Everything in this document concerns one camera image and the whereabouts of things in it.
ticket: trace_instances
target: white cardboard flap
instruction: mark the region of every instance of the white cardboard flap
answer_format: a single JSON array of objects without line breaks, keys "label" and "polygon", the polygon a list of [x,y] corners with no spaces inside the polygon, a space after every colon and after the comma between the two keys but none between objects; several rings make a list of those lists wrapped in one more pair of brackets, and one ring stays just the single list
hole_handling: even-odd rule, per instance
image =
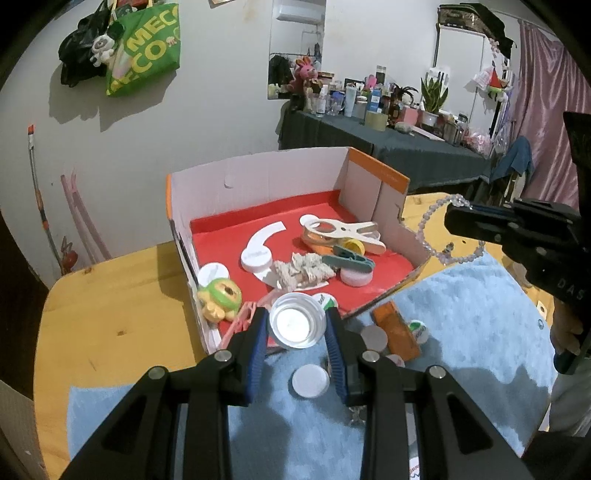
[{"label": "white cardboard flap", "polygon": [[378,224],[380,240],[386,247],[403,254],[413,267],[425,263],[430,255],[415,237],[415,232],[399,221],[406,195],[382,183],[372,220]]},{"label": "white cardboard flap", "polygon": [[175,204],[189,219],[342,188],[347,147],[227,158],[173,173]]},{"label": "white cardboard flap", "polygon": [[350,161],[339,203],[355,215],[358,222],[369,222],[374,215],[381,184],[382,180]]}]

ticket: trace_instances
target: blue cloth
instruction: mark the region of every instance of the blue cloth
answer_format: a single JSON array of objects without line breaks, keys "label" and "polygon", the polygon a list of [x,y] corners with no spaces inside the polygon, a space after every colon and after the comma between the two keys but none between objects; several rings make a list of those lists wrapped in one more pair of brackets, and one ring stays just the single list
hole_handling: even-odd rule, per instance
[{"label": "blue cloth", "polygon": [[531,146],[525,137],[518,137],[511,145],[507,154],[501,159],[492,172],[489,182],[501,179],[510,175],[510,170],[515,170],[519,175],[527,172],[528,178],[534,172],[534,163],[531,159]]},{"label": "blue cloth", "polygon": [[[407,367],[446,367],[520,455],[544,417],[556,373],[549,329],[519,285],[485,254],[393,299],[407,320],[422,320],[431,333],[422,356]],[[349,326],[360,330],[370,323],[366,313]],[[334,386],[315,400],[300,399],[291,388],[298,367],[321,363],[326,356],[324,341],[304,351],[269,356],[253,405],[229,409],[236,480],[359,478],[364,427],[349,426],[351,413]],[[70,456],[127,388],[71,388]]]}]

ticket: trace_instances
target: mirror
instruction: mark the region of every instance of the mirror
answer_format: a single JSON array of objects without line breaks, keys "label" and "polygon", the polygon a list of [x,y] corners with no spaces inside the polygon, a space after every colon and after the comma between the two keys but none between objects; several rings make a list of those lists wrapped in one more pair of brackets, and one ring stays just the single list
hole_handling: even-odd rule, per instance
[{"label": "mirror", "polygon": [[269,47],[268,98],[289,98],[296,61],[322,65],[326,0],[274,0]]}]

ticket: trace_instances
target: white wall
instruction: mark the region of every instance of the white wall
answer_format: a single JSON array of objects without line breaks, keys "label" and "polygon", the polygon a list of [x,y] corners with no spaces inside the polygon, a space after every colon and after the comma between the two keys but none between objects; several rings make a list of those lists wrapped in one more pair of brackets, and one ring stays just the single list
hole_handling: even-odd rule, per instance
[{"label": "white wall", "polygon": [[[492,10],[494,13],[504,13],[508,15],[512,15],[513,17],[522,18],[531,22],[533,24],[538,25],[539,27],[545,28],[549,30],[548,25],[546,25],[542,20],[540,20],[535,13],[533,13],[523,2],[520,0],[480,0],[480,3],[487,7],[488,9]],[[505,35],[509,38],[512,38],[506,31],[506,24],[505,24]]]},{"label": "white wall", "polygon": [[195,164],[277,149],[283,102],[267,100],[272,0],[210,8],[180,0],[182,53],[167,75],[127,98],[107,98],[105,80],[60,85],[57,49],[87,0],[33,41],[0,92],[0,208],[18,246],[51,286],[59,277],[41,227],[27,155],[35,124],[40,187],[56,243],[67,235],[83,254],[60,183],[78,188],[111,253],[171,239],[165,175]]},{"label": "white wall", "polygon": [[433,66],[440,0],[327,0],[322,69],[363,80],[376,65],[420,90]]}]

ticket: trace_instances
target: screw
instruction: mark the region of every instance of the screw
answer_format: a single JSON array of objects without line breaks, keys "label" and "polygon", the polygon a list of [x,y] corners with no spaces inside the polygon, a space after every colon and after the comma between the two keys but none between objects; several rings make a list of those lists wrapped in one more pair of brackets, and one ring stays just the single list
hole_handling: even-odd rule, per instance
[{"label": "screw", "polygon": [[160,380],[164,376],[165,373],[166,373],[166,370],[164,368],[162,368],[162,367],[153,367],[148,372],[148,376],[152,380]]},{"label": "screw", "polygon": [[440,367],[439,365],[433,365],[429,369],[429,374],[435,378],[443,378],[443,377],[445,377],[446,372],[443,367]]},{"label": "screw", "polygon": [[216,352],[213,357],[218,362],[227,362],[232,358],[232,352],[230,350],[220,350],[219,352]]},{"label": "screw", "polygon": [[373,350],[366,350],[361,354],[361,358],[366,362],[377,362],[379,360],[379,353],[374,352]]}]

